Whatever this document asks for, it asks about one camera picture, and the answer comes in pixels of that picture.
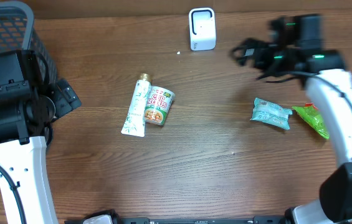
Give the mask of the green chip bag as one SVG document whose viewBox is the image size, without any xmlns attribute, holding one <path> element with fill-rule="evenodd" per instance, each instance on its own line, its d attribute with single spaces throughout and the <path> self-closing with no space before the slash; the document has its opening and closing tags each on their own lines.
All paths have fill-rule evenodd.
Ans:
<svg viewBox="0 0 352 224">
<path fill-rule="evenodd" d="M 324 119 L 319 109 L 313 103 L 306 103 L 305 106 L 293 106 L 299 117 L 312 127 L 321 137 L 330 138 L 330 134 L 325 126 Z"/>
</svg>

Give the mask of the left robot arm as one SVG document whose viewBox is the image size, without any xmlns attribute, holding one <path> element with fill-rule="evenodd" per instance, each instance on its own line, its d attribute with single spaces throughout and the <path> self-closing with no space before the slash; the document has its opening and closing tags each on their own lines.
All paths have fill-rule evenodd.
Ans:
<svg viewBox="0 0 352 224">
<path fill-rule="evenodd" d="M 51 124 L 81 106 L 69 83 L 41 74 L 33 50 L 0 53 L 0 191 L 8 223 L 57 223 L 46 167 Z"/>
</svg>

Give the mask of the teal snack packet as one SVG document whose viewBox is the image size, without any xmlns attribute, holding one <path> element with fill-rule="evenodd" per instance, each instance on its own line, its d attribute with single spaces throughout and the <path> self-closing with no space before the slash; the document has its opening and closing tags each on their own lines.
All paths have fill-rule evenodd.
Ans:
<svg viewBox="0 0 352 224">
<path fill-rule="evenodd" d="M 254 100 L 254 108 L 252 110 L 251 121 L 260 121 L 266 124 L 289 130 L 290 126 L 288 118 L 292 115 L 292 110 L 282 108 L 281 106 L 256 98 Z"/>
</svg>

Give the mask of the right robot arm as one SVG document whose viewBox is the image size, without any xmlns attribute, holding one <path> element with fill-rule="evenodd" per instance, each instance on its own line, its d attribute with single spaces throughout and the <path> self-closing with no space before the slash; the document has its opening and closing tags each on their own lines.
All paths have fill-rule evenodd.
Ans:
<svg viewBox="0 0 352 224">
<path fill-rule="evenodd" d="M 271 41 L 245 39 L 231 57 L 239 65 L 252 60 L 269 83 L 300 80 L 325 121 L 337 159 L 319 198 L 289 208 L 281 222 L 352 223 L 352 75 L 338 51 L 323 48 L 320 15 L 279 17 L 269 27 Z"/>
</svg>

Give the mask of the cup noodles container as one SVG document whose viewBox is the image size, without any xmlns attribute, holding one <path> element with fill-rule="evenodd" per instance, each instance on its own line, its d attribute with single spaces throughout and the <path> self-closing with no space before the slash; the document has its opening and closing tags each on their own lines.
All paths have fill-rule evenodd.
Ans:
<svg viewBox="0 0 352 224">
<path fill-rule="evenodd" d="M 144 119 L 148 123 L 164 125 L 175 94 L 165 88 L 152 86 L 145 106 Z"/>
</svg>

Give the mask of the white tube with gold cap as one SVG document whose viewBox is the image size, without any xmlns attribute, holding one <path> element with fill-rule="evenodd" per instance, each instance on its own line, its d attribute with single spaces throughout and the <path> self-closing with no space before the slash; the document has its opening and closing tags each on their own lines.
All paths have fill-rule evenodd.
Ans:
<svg viewBox="0 0 352 224">
<path fill-rule="evenodd" d="M 135 85 L 128 114 L 121 130 L 122 134 L 137 137 L 145 136 L 145 106 L 150 90 L 150 75 L 141 73 Z"/>
</svg>

